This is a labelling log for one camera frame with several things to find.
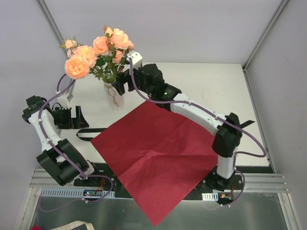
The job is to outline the black ribbon with gold print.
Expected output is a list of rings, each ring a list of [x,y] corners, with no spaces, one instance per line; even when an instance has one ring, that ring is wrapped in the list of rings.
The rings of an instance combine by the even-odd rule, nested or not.
[[[255,121],[248,120],[242,124],[240,124],[240,128],[245,128],[251,124],[255,123]],[[93,138],[97,137],[100,133],[105,131],[107,128],[84,128],[80,129],[76,136],[83,141],[91,141]]]

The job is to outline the pink artificial flower bunch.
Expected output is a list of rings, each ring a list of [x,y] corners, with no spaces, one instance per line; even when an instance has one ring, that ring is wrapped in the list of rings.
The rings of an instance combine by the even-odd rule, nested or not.
[[[123,71],[124,59],[130,51],[134,50],[134,44],[128,35],[118,28],[105,26],[104,33],[107,47],[104,60],[107,63],[107,69],[116,75]]]

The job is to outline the orange rose stem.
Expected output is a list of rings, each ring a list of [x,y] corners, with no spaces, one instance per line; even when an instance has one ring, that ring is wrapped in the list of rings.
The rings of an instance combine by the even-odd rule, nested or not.
[[[108,55],[108,48],[98,50],[91,46],[79,46],[65,62],[65,73],[73,80],[85,78],[89,74],[93,74],[98,79],[103,79],[103,74],[99,73],[95,68],[97,57],[99,55]]]

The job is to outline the light pink rose stem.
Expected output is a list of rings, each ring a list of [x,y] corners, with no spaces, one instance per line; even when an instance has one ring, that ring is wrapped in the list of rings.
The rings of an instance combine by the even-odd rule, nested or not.
[[[73,39],[65,39],[62,44],[60,44],[60,48],[66,50],[67,58],[70,58],[74,55],[75,50],[81,46],[81,44],[77,41],[76,37],[74,36]]]

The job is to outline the brown red wrapping paper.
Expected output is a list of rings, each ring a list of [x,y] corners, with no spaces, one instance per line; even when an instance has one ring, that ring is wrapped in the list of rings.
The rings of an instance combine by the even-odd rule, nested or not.
[[[213,139],[193,121],[144,102],[91,143],[158,225],[217,165]]]

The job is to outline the peach rose stem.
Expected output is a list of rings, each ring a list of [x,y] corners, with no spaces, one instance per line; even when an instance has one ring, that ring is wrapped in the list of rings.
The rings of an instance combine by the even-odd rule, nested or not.
[[[115,82],[117,74],[124,69],[125,53],[115,48],[106,36],[97,37],[93,41],[93,49],[97,59],[90,73],[105,83]]]

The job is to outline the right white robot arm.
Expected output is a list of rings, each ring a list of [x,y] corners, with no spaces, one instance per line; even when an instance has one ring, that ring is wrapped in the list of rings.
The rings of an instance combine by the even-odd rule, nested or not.
[[[156,64],[147,64],[138,69],[129,69],[117,75],[112,84],[120,95],[128,90],[142,91],[154,103],[170,112],[182,115],[206,129],[213,137],[212,149],[218,156],[218,164],[206,178],[207,185],[215,190],[224,191],[233,183],[235,151],[242,132],[238,116],[219,114],[201,107],[182,91],[165,83],[162,72]]]

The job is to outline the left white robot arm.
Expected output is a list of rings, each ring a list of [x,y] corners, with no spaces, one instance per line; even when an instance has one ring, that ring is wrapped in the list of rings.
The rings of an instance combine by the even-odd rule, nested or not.
[[[84,179],[90,186],[101,182],[101,174],[67,140],[59,136],[55,119],[46,99],[32,96],[26,100],[22,118],[33,125],[41,143],[42,153],[37,156],[39,165],[61,186],[76,177]]]

